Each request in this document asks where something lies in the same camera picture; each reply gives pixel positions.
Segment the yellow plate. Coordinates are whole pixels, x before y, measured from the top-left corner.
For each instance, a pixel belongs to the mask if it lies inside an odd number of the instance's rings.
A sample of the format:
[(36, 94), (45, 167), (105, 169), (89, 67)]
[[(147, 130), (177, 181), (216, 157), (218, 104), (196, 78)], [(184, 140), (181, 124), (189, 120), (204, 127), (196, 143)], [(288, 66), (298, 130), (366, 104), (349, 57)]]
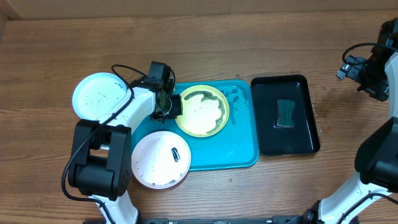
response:
[(209, 85), (193, 85), (180, 94), (182, 114), (176, 123), (185, 133), (198, 138), (220, 132), (229, 119), (229, 103), (224, 94)]

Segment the pink-rimmed white plate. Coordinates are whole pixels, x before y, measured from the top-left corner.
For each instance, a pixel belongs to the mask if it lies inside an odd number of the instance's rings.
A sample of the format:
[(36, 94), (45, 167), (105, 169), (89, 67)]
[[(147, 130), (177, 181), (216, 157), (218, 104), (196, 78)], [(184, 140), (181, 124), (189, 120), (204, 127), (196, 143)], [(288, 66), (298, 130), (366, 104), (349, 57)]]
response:
[(170, 131), (157, 131), (136, 144), (131, 169), (142, 185), (167, 189), (185, 178), (191, 161), (191, 150), (182, 137)]

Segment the green scrubbing sponge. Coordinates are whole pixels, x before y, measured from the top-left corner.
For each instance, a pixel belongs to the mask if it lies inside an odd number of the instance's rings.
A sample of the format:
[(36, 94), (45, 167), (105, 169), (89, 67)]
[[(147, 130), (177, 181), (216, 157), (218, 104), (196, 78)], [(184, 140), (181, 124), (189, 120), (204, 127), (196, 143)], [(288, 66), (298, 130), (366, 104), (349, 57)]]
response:
[(293, 128), (294, 122), (292, 119), (292, 113), (295, 108), (295, 101), (293, 100), (285, 100), (279, 99), (277, 100), (277, 110), (278, 110), (278, 119), (277, 119), (277, 127), (280, 128)]

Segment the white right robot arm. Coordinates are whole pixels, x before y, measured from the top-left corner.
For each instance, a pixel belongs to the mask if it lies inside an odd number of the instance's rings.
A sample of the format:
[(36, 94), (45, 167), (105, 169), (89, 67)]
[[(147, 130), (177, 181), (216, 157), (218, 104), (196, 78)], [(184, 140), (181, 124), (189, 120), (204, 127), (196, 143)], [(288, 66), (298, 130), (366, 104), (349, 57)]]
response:
[(389, 102), (388, 120), (359, 147), (353, 175), (332, 195), (307, 209), (291, 223), (357, 223), (358, 215), (384, 198), (392, 203), (397, 192), (397, 45), (369, 43), (368, 59), (342, 55), (337, 73), (350, 77), (379, 101)]

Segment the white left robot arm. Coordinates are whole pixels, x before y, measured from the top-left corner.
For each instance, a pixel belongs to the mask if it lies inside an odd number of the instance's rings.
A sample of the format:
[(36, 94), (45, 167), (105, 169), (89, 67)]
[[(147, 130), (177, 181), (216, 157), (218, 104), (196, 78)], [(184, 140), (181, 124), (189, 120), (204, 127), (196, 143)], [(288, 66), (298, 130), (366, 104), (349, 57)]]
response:
[(127, 191), (132, 177), (132, 135), (145, 118), (161, 120), (180, 115), (181, 97), (170, 81), (140, 78), (127, 83), (108, 73), (83, 79), (72, 95), (80, 117), (74, 130), (70, 160), (62, 174), (62, 188), (71, 186), (93, 202), (103, 223), (137, 223), (138, 209)]

